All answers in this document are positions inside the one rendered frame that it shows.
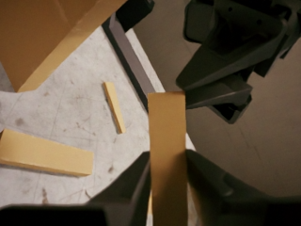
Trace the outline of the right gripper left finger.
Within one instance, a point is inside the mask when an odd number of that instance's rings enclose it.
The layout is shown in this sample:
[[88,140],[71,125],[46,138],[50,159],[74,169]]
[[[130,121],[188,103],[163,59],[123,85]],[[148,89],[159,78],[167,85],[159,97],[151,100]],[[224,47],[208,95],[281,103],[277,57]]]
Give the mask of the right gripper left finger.
[[151,152],[143,152],[113,182],[84,203],[12,203],[0,226],[147,226]]

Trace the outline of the tan wooden board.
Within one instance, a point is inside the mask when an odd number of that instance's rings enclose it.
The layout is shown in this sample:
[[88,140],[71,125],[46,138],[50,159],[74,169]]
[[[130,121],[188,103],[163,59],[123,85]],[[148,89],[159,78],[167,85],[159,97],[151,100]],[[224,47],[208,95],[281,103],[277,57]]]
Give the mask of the tan wooden board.
[[0,61],[16,93],[36,90],[127,0],[0,0]]

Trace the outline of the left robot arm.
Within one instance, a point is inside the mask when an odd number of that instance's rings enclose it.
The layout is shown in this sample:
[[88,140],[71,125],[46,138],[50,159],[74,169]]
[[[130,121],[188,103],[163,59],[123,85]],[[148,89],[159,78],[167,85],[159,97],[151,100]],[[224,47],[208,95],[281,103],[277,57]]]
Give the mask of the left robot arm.
[[184,9],[182,35],[185,40],[202,44],[210,33],[209,23],[214,0],[190,0]]

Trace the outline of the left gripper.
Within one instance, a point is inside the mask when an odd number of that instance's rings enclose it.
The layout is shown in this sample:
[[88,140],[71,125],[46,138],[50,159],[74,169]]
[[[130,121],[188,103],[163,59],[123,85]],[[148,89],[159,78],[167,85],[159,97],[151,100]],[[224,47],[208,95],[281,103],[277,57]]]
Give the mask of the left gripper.
[[209,27],[175,84],[185,110],[207,106],[234,124],[252,101],[252,72],[264,78],[301,38],[301,0],[214,0]]

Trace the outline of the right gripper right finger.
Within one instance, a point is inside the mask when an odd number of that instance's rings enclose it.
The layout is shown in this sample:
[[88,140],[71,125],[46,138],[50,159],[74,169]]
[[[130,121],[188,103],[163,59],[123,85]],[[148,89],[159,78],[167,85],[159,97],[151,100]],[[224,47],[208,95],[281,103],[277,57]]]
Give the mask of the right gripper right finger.
[[301,226],[301,196],[272,197],[193,149],[185,157],[200,226]]

